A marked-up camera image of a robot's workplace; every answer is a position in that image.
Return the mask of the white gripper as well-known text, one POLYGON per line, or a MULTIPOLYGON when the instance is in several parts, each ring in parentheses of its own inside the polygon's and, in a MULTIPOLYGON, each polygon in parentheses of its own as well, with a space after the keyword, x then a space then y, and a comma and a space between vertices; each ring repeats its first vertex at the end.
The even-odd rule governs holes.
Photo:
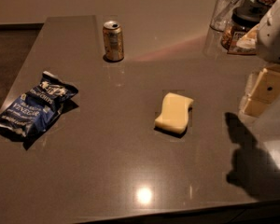
MULTIPOLYGON (((259 23, 256 51, 264 61, 280 63, 280 0, 276 0, 259 23)), ((249 76, 241 111, 259 117, 279 95, 280 64, 270 64, 249 76)))

